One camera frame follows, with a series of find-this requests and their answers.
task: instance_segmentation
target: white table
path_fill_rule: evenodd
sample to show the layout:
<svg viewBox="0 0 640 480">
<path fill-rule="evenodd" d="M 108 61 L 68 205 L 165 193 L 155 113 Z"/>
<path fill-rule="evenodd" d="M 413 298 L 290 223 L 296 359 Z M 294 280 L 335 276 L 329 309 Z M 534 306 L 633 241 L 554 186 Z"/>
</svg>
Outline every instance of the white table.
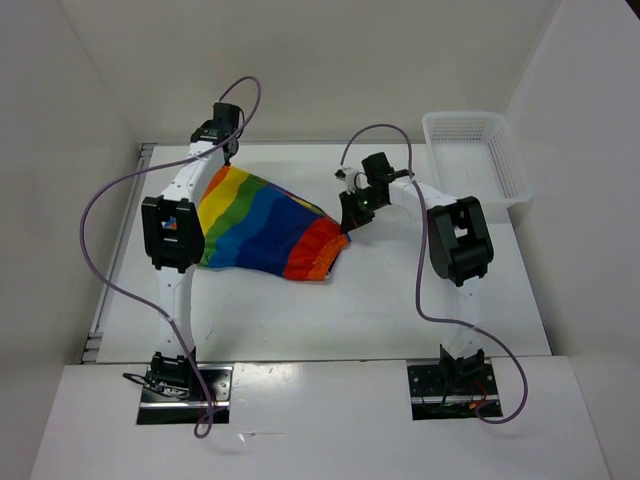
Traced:
<svg viewBox="0 0 640 480">
<path fill-rule="evenodd" d="M 334 178 L 342 145 L 241 145 L 234 164 L 318 204 L 340 220 Z M 347 162 L 385 151 L 395 168 L 406 165 L 404 145 L 356 145 Z M 180 158 L 187 147 L 156 147 L 151 165 Z M 418 178 L 430 183 L 424 145 L 415 145 Z M 130 231 L 121 241 L 113 279 L 157 300 L 157 283 L 144 253 L 139 204 L 158 195 L 177 169 L 155 172 L 136 198 Z M 549 345 L 508 215 L 490 216 L 495 260 L 481 292 L 482 325 L 516 355 L 550 355 Z M 429 358 L 450 327 L 421 320 L 413 292 L 421 225 L 405 211 L 386 207 L 372 224 L 352 233 L 326 284 L 303 284 L 241 270 L 199 270 L 193 284 L 193 335 L 200 361 L 305 361 Z M 449 284 L 425 268 L 423 304 L 448 315 Z M 157 346 L 155 312 L 110 292 L 99 319 L 104 333 L 99 363 L 148 362 Z M 489 356 L 504 352 L 485 343 Z"/>
<path fill-rule="evenodd" d="M 192 425 L 136 426 L 142 365 L 65 369 L 31 480 L 609 478 L 571 363 L 523 358 L 529 404 L 510 424 L 411 420 L 404 361 L 238 364 L 231 417 L 205 440 Z M 493 360 L 505 412 L 520 400 Z"/>
</svg>

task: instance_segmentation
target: multicolored garment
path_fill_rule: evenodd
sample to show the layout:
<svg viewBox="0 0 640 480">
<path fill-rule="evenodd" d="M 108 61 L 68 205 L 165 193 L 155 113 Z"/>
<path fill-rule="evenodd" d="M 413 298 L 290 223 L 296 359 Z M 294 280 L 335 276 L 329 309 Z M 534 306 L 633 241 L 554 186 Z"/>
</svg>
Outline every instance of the multicolored garment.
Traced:
<svg viewBox="0 0 640 480">
<path fill-rule="evenodd" d="M 320 281 L 349 243 L 320 208 L 233 166 L 211 180 L 198 217 L 205 235 L 203 267 Z"/>
</svg>

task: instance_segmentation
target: folded cloth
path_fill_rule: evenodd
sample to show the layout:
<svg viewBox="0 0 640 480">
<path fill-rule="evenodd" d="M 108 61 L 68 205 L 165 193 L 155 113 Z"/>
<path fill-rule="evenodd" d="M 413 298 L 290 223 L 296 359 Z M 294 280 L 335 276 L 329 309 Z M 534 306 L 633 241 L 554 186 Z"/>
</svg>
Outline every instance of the folded cloth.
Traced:
<svg viewBox="0 0 640 480">
<path fill-rule="evenodd" d="M 202 197 L 203 267 L 241 267 L 298 281 L 324 280 L 349 237 L 320 208 L 225 166 Z"/>
</svg>

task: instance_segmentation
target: purple cable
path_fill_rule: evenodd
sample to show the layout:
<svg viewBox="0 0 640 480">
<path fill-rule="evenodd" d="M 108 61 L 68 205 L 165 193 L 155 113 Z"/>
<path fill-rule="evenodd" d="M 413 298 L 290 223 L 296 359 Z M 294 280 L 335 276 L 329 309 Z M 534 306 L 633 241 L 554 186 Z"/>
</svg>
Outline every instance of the purple cable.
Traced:
<svg viewBox="0 0 640 480">
<path fill-rule="evenodd" d="M 422 272 L 424 271 L 424 263 L 427 256 L 427 241 L 428 241 L 427 202 L 424 199 L 422 190 L 420 190 L 420 187 L 418 186 L 418 182 L 415 180 L 415 176 L 413 173 L 413 154 L 411 151 L 411 141 L 409 140 L 409 137 L 407 136 L 406 132 L 402 130 L 400 127 L 389 124 L 389 123 L 376 123 L 374 125 L 369 125 L 368 127 L 358 130 L 347 142 L 347 145 L 344 147 L 344 152 L 342 152 L 342 158 L 340 159 L 340 166 L 344 164 L 344 160 L 347 157 L 347 152 L 349 151 L 349 148 L 353 144 L 354 140 L 358 138 L 362 133 L 366 132 L 367 130 L 371 130 L 373 128 L 379 128 L 379 127 L 391 128 L 393 130 L 396 130 L 397 132 L 400 133 L 400 135 L 402 135 L 402 137 L 407 142 L 407 147 L 409 147 L 409 158 L 407 161 L 407 164 L 408 164 L 407 168 L 409 170 L 411 183 L 415 187 L 416 192 L 418 194 L 418 199 L 420 200 L 420 210 L 422 215 L 422 240 L 420 242 L 420 256 L 418 257 L 418 272 L 416 274 L 416 291 L 415 291 L 415 303 L 416 303 L 416 310 L 418 312 L 418 315 L 420 315 L 421 318 L 423 318 L 424 320 L 427 320 L 428 322 L 444 323 L 449 325 L 459 325 L 462 327 L 470 328 L 471 330 L 474 330 L 480 333 L 481 335 L 484 335 L 485 337 L 493 340 L 495 343 L 497 343 L 500 346 L 500 348 L 502 348 L 506 352 L 509 358 L 513 360 L 513 363 L 517 367 L 518 371 L 520 372 L 520 376 L 522 377 L 523 393 L 522 393 L 522 400 L 520 401 L 520 405 L 518 405 L 518 408 L 516 408 L 515 411 L 508 417 L 501 418 L 499 420 L 490 420 L 480 415 L 480 410 L 482 410 L 484 407 L 486 407 L 491 403 L 495 403 L 496 402 L 495 400 L 486 402 L 482 406 L 475 409 L 476 416 L 485 423 L 489 423 L 492 425 L 499 425 L 499 424 L 510 422 L 511 420 L 516 418 L 518 415 L 520 415 L 520 413 L 524 409 L 524 406 L 527 403 L 527 398 L 529 397 L 529 381 L 527 380 L 527 375 L 525 374 L 524 369 L 520 364 L 520 361 L 516 358 L 516 356 L 511 351 L 511 349 L 507 347 L 504 344 L 504 342 L 500 340 L 498 337 L 496 337 L 492 333 L 487 332 L 486 330 L 483 330 L 482 328 L 476 325 L 473 325 L 472 323 L 465 322 L 463 320 L 456 320 L 452 318 L 430 317 L 429 315 L 424 313 L 424 311 L 422 310 L 422 299 L 421 299 L 420 291 L 422 290 Z"/>
<path fill-rule="evenodd" d="M 239 135 L 242 134 L 242 132 L 244 131 L 245 127 L 249 124 L 249 122 L 251 121 L 251 119 L 253 119 L 253 116 L 256 114 L 256 111 L 258 110 L 258 106 L 260 105 L 260 99 L 262 97 L 262 86 L 260 85 L 260 81 L 256 78 L 253 77 L 251 75 L 247 75 L 244 77 L 239 78 L 238 80 L 236 80 L 235 82 L 233 82 L 225 91 L 224 93 L 220 96 L 219 101 L 222 101 L 228 94 L 229 92 L 231 92 L 238 84 L 247 81 L 247 80 L 251 80 L 252 82 L 255 83 L 256 85 L 256 102 L 253 105 L 253 109 L 251 110 L 251 112 L 249 113 L 249 115 L 247 116 L 247 118 L 244 120 L 244 122 L 242 123 L 242 125 L 240 127 L 238 127 L 238 129 L 233 132 L 227 139 L 225 139 L 224 141 L 220 142 L 218 145 L 210 148 L 209 150 L 205 150 L 204 152 L 201 152 L 197 155 L 194 155 L 193 157 L 189 157 L 189 158 L 185 158 L 184 160 L 179 160 L 177 162 L 171 162 L 171 163 L 166 163 L 164 165 L 158 165 L 155 167 L 149 167 L 149 168 L 142 168 L 140 170 L 136 170 L 135 172 L 129 173 L 127 175 L 123 175 L 122 177 L 116 178 L 115 180 L 112 180 L 111 182 L 107 183 L 105 186 L 103 186 L 102 188 L 100 188 L 100 190 L 98 190 L 93 197 L 91 197 L 91 200 L 89 200 L 89 203 L 87 203 L 87 206 L 85 207 L 84 211 L 82 212 L 82 216 L 80 217 L 80 249 L 82 250 L 82 256 L 84 257 L 85 262 L 87 263 L 87 265 L 89 266 L 89 268 L 91 269 L 91 271 L 93 272 L 93 274 L 98 277 L 100 279 L 100 281 L 102 283 L 104 283 L 105 285 L 107 285 L 109 288 L 112 288 L 113 290 L 115 290 L 118 293 L 121 293 L 122 295 L 129 297 L 133 300 L 136 300 L 140 303 L 143 303 L 145 305 L 147 305 L 148 307 L 153 308 L 155 311 L 157 311 L 160 315 L 162 315 L 168 322 L 169 325 L 171 325 L 171 328 L 173 329 L 173 333 L 175 334 L 176 338 L 178 339 L 178 342 L 180 343 L 180 346 L 182 347 L 182 350 L 184 350 L 184 354 L 187 357 L 187 359 L 189 360 L 189 364 L 191 365 L 191 368 L 193 369 L 193 372 L 196 376 L 196 378 L 198 379 L 198 383 L 200 384 L 200 387 L 202 388 L 202 391 L 206 397 L 207 400 L 207 413 L 205 413 L 202 417 L 200 417 L 198 419 L 198 421 L 196 422 L 195 428 L 194 428 L 194 435 L 196 436 L 196 438 L 205 438 L 207 435 L 209 435 L 209 432 L 211 432 L 211 428 L 213 427 L 213 415 L 216 411 L 216 409 L 214 408 L 214 404 L 213 404 L 213 399 L 211 398 L 211 393 L 209 392 L 209 388 L 207 387 L 206 382 L 204 381 L 204 378 L 202 378 L 202 374 L 200 373 L 200 371 L 198 370 L 198 365 L 196 364 L 195 359 L 191 356 L 191 352 L 189 352 L 189 349 L 187 347 L 186 342 L 184 341 L 184 338 L 182 338 L 182 334 L 180 333 L 180 331 L 178 330 L 177 325 L 173 322 L 173 319 L 171 318 L 171 316 L 158 304 L 147 300 L 146 298 L 142 298 L 139 295 L 136 295 L 135 293 L 129 292 L 128 290 L 125 290 L 124 288 L 119 287 L 118 285 L 116 285 L 115 283 L 113 283 L 111 280 L 109 280 L 107 277 L 105 277 L 100 270 L 98 270 L 98 268 L 95 266 L 95 264 L 93 263 L 93 260 L 91 260 L 91 256 L 89 255 L 89 252 L 87 250 L 87 242 L 85 239 L 86 236 L 86 232 L 85 232 L 85 227 L 86 227 L 86 223 L 87 223 L 87 217 L 89 216 L 89 212 L 91 211 L 91 208 L 93 207 L 93 205 L 98 201 L 98 199 L 110 188 L 114 187 L 115 185 L 138 175 L 143 175 L 149 172 L 155 172 L 156 170 L 163 170 L 165 168 L 171 168 L 171 167 L 178 167 L 181 165 L 187 165 L 188 163 L 192 163 L 195 162 L 196 160 L 201 159 L 202 157 L 206 157 L 207 155 L 210 155 L 211 153 L 215 152 L 216 150 L 219 150 L 220 148 L 224 147 L 225 145 L 227 145 L 229 142 L 231 142 L 233 139 L 237 138 Z M 202 425 L 204 422 L 207 422 L 207 429 L 204 431 L 204 433 L 199 433 L 198 430 L 200 428 L 200 425 Z"/>
</svg>

